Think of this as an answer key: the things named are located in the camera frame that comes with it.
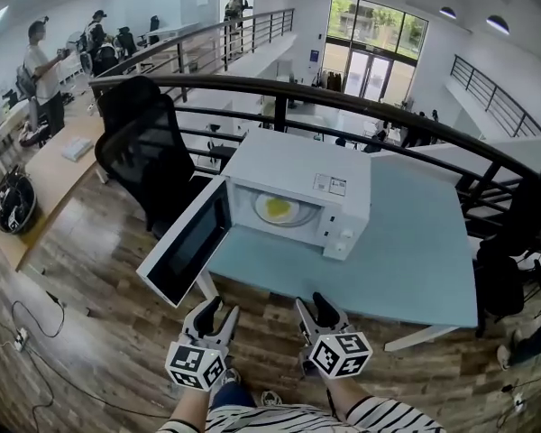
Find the yellow object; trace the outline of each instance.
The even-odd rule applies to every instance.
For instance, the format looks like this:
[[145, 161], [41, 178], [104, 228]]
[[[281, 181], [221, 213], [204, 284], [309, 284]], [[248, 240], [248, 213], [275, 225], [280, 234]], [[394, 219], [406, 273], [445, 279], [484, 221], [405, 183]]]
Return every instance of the yellow object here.
[[267, 213], [271, 218], [287, 215], [290, 211], [290, 203], [283, 198], [269, 198], [266, 201]]

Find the bag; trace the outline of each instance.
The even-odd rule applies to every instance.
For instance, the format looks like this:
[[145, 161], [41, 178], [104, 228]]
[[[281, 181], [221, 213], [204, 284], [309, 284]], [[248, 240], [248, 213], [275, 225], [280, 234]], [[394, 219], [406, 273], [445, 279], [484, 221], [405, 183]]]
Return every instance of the bag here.
[[16, 69], [16, 85], [29, 99], [36, 96], [36, 81], [24, 64]]

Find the black and white striped sleeve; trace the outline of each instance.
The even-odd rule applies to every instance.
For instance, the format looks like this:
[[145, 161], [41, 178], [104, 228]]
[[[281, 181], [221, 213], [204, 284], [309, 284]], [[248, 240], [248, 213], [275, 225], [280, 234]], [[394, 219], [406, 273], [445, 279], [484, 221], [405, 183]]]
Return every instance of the black and white striped sleeve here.
[[433, 419], [400, 401], [387, 398], [365, 398], [347, 413], [347, 422], [367, 431], [410, 431], [445, 433]]
[[169, 420], [157, 433], [200, 433], [200, 431], [183, 420]]

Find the microwave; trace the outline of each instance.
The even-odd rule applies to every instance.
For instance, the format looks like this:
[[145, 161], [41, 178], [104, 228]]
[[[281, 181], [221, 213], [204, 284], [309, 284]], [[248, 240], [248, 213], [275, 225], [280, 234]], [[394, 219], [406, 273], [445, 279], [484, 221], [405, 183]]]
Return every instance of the microwave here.
[[137, 273], [176, 307], [232, 226], [311, 244], [323, 256], [343, 261], [370, 213], [368, 154], [253, 129]]

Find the black metal railing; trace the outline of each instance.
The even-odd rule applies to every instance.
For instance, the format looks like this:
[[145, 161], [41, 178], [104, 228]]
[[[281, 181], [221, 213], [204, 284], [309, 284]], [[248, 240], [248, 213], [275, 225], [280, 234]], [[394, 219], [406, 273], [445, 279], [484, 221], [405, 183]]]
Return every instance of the black metal railing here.
[[[513, 196], [515, 189], [511, 186], [517, 184], [516, 181], [512, 181], [510, 185], [507, 185], [504, 182], [494, 180], [495, 175], [500, 169], [510, 170], [518, 175], [520, 179], [536, 178], [536, 173], [529, 167], [488, 144], [476, 140], [468, 134], [459, 133], [452, 127], [439, 124], [438, 122], [419, 115], [411, 114], [408, 111], [398, 109], [394, 106], [373, 102], [363, 98], [350, 97], [342, 93], [336, 93], [322, 88], [312, 88], [260, 78], [239, 78], [202, 74], [177, 74], [167, 76], [151, 74], [148, 77], [162, 88], [203, 88], [207, 90], [233, 91], [275, 98], [274, 115], [257, 115], [227, 109], [210, 109], [182, 105], [176, 106], [177, 111], [180, 113], [233, 117], [246, 121], [255, 121], [256, 123], [270, 124], [277, 132], [286, 132], [287, 129], [298, 129], [317, 135], [323, 134], [336, 138], [344, 138], [347, 141], [354, 141], [365, 145], [370, 144], [379, 149], [395, 152], [411, 159], [431, 164], [440, 169], [448, 170], [454, 175], [459, 175], [455, 187], [462, 202], [463, 215], [468, 223], [473, 222], [473, 226], [476, 226], [478, 218], [488, 228], [492, 229], [497, 225], [497, 223], [494, 223], [485, 217], [479, 217], [474, 213], [469, 213], [473, 208], [487, 207], [497, 213], [504, 213], [508, 210], [506, 205], [498, 204], [493, 198], [483, 196], [490, 196], [494, 190], [498, 191], [498, 194], [501, 195]], [[118, 85], [126, 78], [126, 76], [96, 78], [91, 81], [91, 86], [98, 91], [98, 94], [104, 94], [105, 91]], [[432, 134], [444, 142], [454, 144], [468, 152], [481, 156], [488, 160], [490, 164], [483, 174], [479, 174], [450, 162], [441, 161], [435, 157], [413, 151], [412, 149], [402, 148], [392, 143], [381, 142], [373, 138], [360, 136], [358, 134], [350, 134], [341, 130], [289, 120], [286, 118], [287, 103], [289, 100], [303, 101], [306, 103], [314, 103], [315, 105], [341, 109], [358, 115], [366, 115], [368, 117], [386, 120], [396, 126], [406, 127], [408, 129], [412, 128], [417, 130], [417, 133], [419, 134]]]
[[[253, 53], [258, 47], [292, 32], [294, 12], [294, 8], [289, 8], [198, 27], [134, 53], [98, 78], [152, 72], [214, 74], [220, 70], [227, 71], [229, 65], [244, 54]], [[173, 96], [175, 102], [180, 99], [187, 102], [186, 86], [181, 86], [174, 94], [173, 89], [166, 89], [164, 93]], [[97, 97], [96, 87], [93, 90]]]
[[465, 87], [510, 137], [541, 136], [541, 126], [503, 88], [460, 56], [451, 76]]

